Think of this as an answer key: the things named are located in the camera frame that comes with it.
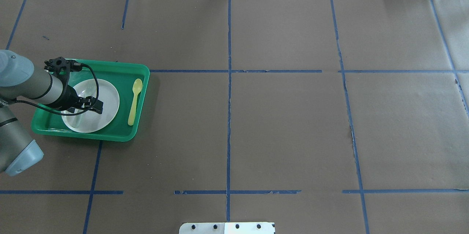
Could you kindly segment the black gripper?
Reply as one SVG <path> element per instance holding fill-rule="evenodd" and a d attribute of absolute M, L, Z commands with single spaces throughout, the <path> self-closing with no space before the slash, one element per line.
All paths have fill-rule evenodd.
<path fill-rule="evenodd" d="M 75 89 L 67 85 L 60 97 L 53 102 L 53 109 L 60 112 L 75 112 L 76 110 L 81 110 L 83 112 L 102 114 L 103 102 L 93 96 L 79 97 Z"/>

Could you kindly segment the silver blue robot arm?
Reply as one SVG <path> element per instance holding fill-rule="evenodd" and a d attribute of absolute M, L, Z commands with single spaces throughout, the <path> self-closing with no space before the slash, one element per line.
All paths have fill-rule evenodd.
<path fill-rule="evenodd" d="M 16 176 L 44 157 L 37 142 L 19 122 L 10 106 L 28 104 L 59 116 L 79 116 L 86 112 L 102 114 L 99 90 L 95 95 L 79 97 L 69 77 L 72 72 L 89 69 L 96 87 L 93 69 L 73 59 L 58 57 L 45 61 L 44 68 L 10 50 L 1 50 L 1 172 Z"/>

